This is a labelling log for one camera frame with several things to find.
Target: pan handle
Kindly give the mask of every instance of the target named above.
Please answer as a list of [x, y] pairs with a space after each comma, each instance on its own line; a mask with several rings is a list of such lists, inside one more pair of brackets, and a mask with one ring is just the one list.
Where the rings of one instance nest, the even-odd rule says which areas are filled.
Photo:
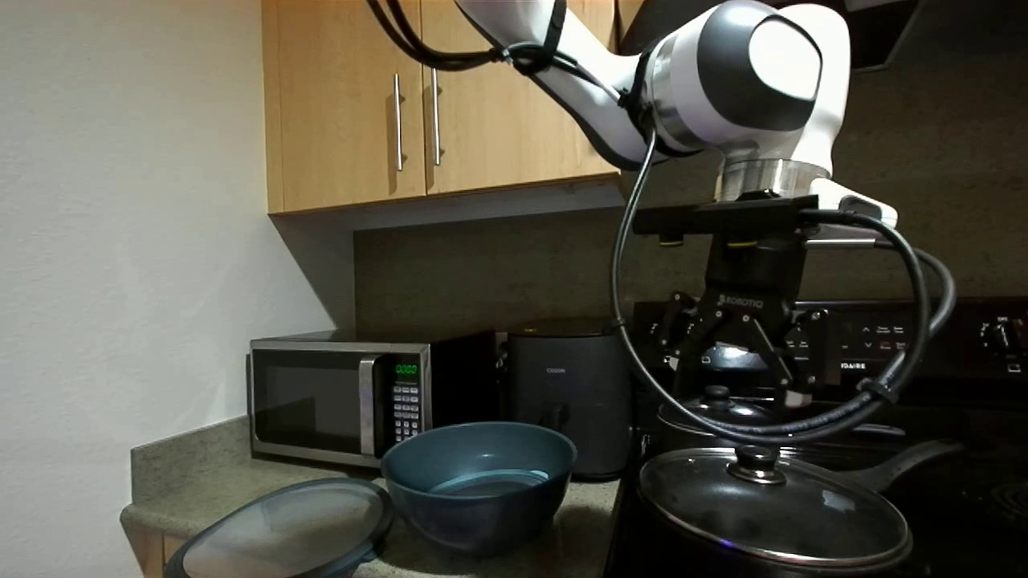
[[858, 480], [858, 484], [868, 484], [875, 492], [887, 492], [911, 470], [916, 470], [916, 466], [922, 466], [929, 459], [949, 457], [949, 454], [962, 454], [962, 451], [965, 451], [965, 442], [958, 442], [958, 440], [922, 440], [922, 442], [913, 442], [913, 447], [893, 454], [889, 459], [885, 459], [885, 461], [877, 461], [872, 470], [849, 470], [843, 475]]

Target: black stove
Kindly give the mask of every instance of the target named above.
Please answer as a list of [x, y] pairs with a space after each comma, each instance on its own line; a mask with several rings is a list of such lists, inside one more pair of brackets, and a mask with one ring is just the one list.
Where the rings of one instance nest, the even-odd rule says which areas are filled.
[[[901, 306], [809, 309], [821, 309], [821, 324], [791, 342], [821, 346], [809, 360], [827, 387], [877, 372], [911, 335], [911, 311]], [[649, 311], [660, 316], [660, 306], [636, 309], [636, 328]], [[756, 575], [732, 559], [702, 566], [641, 495], [636, 470], [649, 457], [720, 442], [660, 413], [643, 396], [636, 459], [619, 480], [604, 575]], [[962, 440], [965, 451], [922, 461], [885, 492], [911, 520], [913, 551], [875, 575], [1028, 578], [1028, 297], [962, 302], [896, 409], [789, 454], [846, 472], [877, 466], [918, 440]]]

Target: microwave door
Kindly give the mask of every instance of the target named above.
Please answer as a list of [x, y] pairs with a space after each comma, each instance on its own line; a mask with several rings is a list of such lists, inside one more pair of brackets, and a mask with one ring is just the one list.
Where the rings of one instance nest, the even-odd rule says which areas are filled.
[[362, 457], [375, 457], [375, 451], [381, 451], [381, 440], [375, 440], [381, 410], [375, 409], [385, 398], [375, 398], [375, 367], [381, 367], [381, 355], [362, 355], [356, 367], [360, 454]]

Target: glass lid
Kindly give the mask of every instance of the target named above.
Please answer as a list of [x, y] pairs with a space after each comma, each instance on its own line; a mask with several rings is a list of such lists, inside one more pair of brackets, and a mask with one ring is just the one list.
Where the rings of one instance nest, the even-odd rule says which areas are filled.
[[780, 459], [745, 461], [732, 447], [663, 454], [641, 470], [645, 502], [687, 535], [798, 569], [901, 563], [904, 514], [843, 472]]

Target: wooden cabinet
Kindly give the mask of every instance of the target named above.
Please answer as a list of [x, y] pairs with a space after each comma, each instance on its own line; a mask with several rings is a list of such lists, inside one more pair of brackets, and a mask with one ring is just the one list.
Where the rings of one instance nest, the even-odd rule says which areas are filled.
[[[568, 3], [613, 37], [613, 0]], [[454, 0], [404, 0], [427, 44], [486, 49]], [[613, 178], [512, 63], [437, 74], [362, 0], [264, 0], [269, 213]]]

